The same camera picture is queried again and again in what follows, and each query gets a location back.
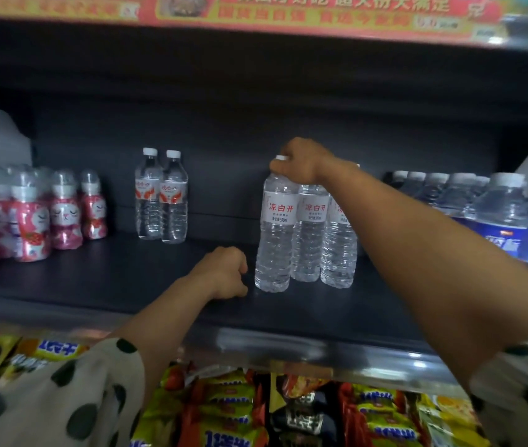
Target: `sleeve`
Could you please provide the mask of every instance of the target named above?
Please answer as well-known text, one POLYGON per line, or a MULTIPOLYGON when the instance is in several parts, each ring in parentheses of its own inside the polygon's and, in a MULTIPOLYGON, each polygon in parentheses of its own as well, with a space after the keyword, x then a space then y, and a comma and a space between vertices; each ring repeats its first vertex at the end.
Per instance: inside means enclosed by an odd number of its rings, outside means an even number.
POLYGON ((498 353, 473 375, 471 402, 494 447, 528 446, 528 342, 498 353))
POLYGON ((140 420, 144 365, 123 338, 0 389, 2 447, 124 447, 140 420))

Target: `person's right arm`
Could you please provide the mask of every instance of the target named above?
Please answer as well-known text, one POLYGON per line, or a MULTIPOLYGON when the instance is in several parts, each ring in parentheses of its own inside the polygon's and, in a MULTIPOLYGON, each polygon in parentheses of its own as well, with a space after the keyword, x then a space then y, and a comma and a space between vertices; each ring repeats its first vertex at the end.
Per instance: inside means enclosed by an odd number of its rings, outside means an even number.
POLYGON ((479 365, 528 340, 524 264, 310 139, 295 138, 281 153, 289 160, 273 160, 271 171, 329 191, 464 387, 479 365))

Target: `person's left hand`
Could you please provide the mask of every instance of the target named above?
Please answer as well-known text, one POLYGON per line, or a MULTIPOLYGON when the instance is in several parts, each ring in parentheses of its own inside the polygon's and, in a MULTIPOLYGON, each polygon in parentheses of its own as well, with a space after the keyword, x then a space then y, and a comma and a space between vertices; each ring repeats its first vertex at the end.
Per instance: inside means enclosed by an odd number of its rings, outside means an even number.
POLYGON ((198 262, 188 277, 213 285, 212 298, 226 300, 247 295, 241 275, 247 272, 245 254, 241 250, 219 246, 198 262))

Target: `hand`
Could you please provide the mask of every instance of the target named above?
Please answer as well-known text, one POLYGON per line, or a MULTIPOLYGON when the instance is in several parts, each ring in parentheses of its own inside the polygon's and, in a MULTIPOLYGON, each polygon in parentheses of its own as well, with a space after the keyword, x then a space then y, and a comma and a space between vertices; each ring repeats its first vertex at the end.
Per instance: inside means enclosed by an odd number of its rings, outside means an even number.
POLYGON ((247 295, 241 275, 247 272, 245 254, 235 247, 219 246, 198 262, 188 277, 212 286, 211 298, 226 300, 247 295))
POLYGON ((289 159, 272 160, 270 171, 301 185, 320 185, 324 166, 335 159, 332 152, 312 139, 293 138, 283 146, 281 155, 289 159))

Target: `person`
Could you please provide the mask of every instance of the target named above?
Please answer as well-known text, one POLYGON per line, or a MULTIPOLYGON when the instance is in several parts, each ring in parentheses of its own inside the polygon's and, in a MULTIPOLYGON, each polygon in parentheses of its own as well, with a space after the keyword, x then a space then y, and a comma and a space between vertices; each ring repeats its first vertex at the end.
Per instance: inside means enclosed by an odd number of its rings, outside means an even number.
MULTIPOLYGON (((295 138, 271 171, 323 185, 387 284, 469 392, 495 446, 528 446, 528 268, 482 237, 295 138)), ((78 359, 0 390, 0 446, 127 446, 190 325, 211 299, 243 297, 245 255, 216 248, 78 359)))

